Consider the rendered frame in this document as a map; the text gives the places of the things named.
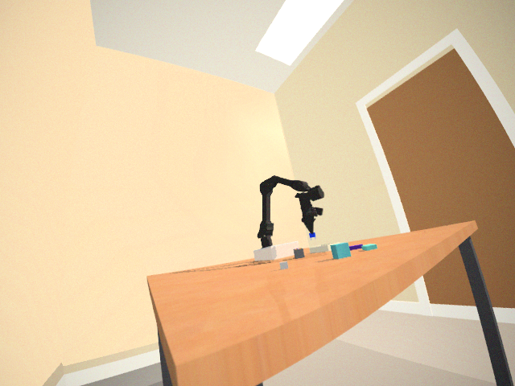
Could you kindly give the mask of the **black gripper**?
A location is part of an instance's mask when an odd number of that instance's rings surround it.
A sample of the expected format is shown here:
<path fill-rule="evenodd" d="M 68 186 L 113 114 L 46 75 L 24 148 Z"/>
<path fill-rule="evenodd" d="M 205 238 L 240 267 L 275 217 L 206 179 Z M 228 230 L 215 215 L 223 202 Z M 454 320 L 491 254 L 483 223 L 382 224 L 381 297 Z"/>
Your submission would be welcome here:
<path fill-rule="evenodd" d="M 317 212 L 316 211 L 311 211 L 311 206 L 312 204 L 311 203 L 303 203 L 300 205 L 301 206 L 301 210 L 302 210 L 302 219 L 301 219 L 301 223 L 303 223 L 307 229 L 309 230 L 309 232 L 311 234 L 314 233 L 314 217 L 317 217 Z"/>

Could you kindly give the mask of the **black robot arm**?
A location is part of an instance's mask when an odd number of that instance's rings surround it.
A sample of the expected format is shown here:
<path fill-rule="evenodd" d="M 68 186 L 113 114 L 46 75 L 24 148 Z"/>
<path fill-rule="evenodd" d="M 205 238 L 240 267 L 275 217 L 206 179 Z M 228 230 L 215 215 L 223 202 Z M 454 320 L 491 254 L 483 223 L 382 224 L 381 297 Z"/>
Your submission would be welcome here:
<path fill-rule="evenodd" d="M 269 179 L 261 182 L 259 187 L 262 194 L 262 221 L 257 238 L 261 239 L 262 248 L 273 246 L 271 237 L 274 232 L 274 223 L 270 220 L 270 196 L 273 193 L 273 188 L 275 188 L 278 183 L 289 186 L 296 191 L 302 191 L 303 193 L 297 193 L 295 196 L 295 198 L 299 198 L 300 205 L 322 199 L 325 196 L 320 185 L 310 188 L 307 182 L 301 180 L 290 180 L 273 175 Z M 305 193 L 305 191 L 307 192 Z M 318 216 L 323 215 L 323 208 L 311 206 L 311 211 L 316 211 Z"/>

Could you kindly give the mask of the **small teal flat block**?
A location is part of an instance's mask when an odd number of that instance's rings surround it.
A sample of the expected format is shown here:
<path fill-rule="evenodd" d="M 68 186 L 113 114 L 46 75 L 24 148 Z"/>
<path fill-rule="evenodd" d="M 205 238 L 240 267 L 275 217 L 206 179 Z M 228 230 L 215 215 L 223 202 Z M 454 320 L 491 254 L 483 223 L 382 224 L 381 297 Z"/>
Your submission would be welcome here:
<path fill-rule="evenodd" d="M 376 244 L 366 244 L 366 245 L 361 246 L 361 247 L 362 247 L 362 250 L 370 251 L 370 250 L 376 249 L 377 245 Z"/>

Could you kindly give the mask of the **teal cube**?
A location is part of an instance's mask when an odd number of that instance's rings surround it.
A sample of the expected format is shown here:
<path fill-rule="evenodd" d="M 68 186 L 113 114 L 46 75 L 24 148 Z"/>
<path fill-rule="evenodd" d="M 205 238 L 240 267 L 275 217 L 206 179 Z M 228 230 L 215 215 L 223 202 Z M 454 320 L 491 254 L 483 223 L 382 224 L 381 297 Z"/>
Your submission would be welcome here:
<path fill-rule="evenodd" d="M 350 257 L 351 251 L 348 243 L 341 244 L 333 244 L 330 245 L 333 258 L 332 259 L 341 259 L 343 257 Z"/>

